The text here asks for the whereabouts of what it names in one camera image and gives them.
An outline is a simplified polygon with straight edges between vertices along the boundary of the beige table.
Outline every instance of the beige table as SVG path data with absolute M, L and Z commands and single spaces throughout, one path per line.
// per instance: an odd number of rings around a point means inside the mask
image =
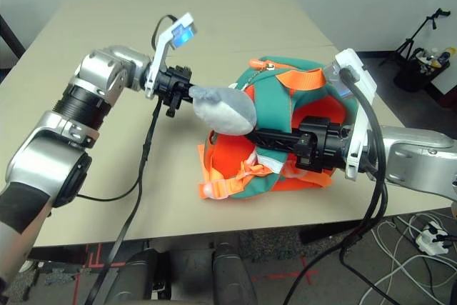
M 292 0 L 68 1 L 0 86 L 0 174 L 39 117 L 60 99 L 84 55 L 112 44 L 150 54 L 158 19 L 186 11 L 193 14 L 199 33 L 171 51 L 167 62 L 190 66 L 192 82 L 198 85 L 228 85 L 250 58 L 265 54 L 328 63 L 337 53 Z M 94 162 L 81 193 L 112 197 L 130 187 L 154 106 L 144 94 L 125 90 L 89 152 Z M 379 98 L 374 106 L 382 124 L 401 125 Z M 366 210 L 373 183 L 364 175 L 355 183 L 347 181 L 340 171 L 327 189 L 200 200 L 196 146 L 207 132 L 189 104 L 183 104 L 174 119 L 161 114 L 145 170 L 143 201 L 127 239 L 345 221 L 361 218 Z M 135 194 L 110 204 L 76 199 L 54 209 L 36 245 L 112 241 L 135 199 Z M 388 214 L 448 205 L 437 196 L 389 187 Z

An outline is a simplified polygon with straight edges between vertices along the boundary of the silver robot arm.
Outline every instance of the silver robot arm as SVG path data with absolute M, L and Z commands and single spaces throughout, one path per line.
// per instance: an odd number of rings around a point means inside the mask
M 386 179 L 457 201 L 457 141 L 436 131 L 383 126 Z
M 160 35 L 154 62 L 124 46 L 92 51 L 53 111 L 41 117 L 16 152 L 0 194 L 0 294 L 29 255 L 51 209 L 77 195 L 91 164 L 85 149 L 94 146 L 124 88 L 146 87 L 149 99 L 158 94 L 169 107 L 168 116 L 174 116 L 181 100 L 191 101 L 190 69 L 166 67 L 165 57 L 169 46 L 175 49 L 189 40 L 192 23 L 186 14 L 171 27 L 173 32 L 169 28 Z

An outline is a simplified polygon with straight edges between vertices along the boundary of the grey cloth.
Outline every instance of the grey cloth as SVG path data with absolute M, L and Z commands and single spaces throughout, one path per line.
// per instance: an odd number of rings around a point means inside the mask
M 257 123 L 256 107 L 249 96 L 240 89 L 192 86 L 189 89 L 189 96 L 214 105 L 222 101 L 245 118 L 252 126 Z

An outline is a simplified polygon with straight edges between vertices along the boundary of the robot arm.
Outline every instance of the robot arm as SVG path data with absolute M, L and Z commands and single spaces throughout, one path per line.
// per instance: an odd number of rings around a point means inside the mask
M 158 94 L 174 116 L 181 100 L 191 101 L 190 69 L 166 67 L 168 47 L 190 38 L 193 19 L 186 14 L 159 37 L 151 62 L 123 46 L 92 51 L 76 70 L 53 111 L 47 111 L 21 145 L 6 170 L 0 196 L 0 293 L 29 255 L 53 207 L 69 203 L 86 178 L 98 130 L 124 88 L 146 97 Z

